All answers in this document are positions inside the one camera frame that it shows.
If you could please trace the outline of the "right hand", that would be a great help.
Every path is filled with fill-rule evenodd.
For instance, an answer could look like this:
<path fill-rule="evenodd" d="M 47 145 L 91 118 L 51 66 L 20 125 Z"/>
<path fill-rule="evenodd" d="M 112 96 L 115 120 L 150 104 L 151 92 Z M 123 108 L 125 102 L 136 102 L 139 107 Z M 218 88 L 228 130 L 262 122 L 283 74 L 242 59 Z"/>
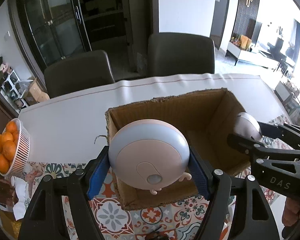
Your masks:
<path fill-rule="evenodd" d="M 287 197 L 282 214 L 282 223 L 284 226 L 290 227 L 298 220 L 300 220 L 300 202 Z"/>

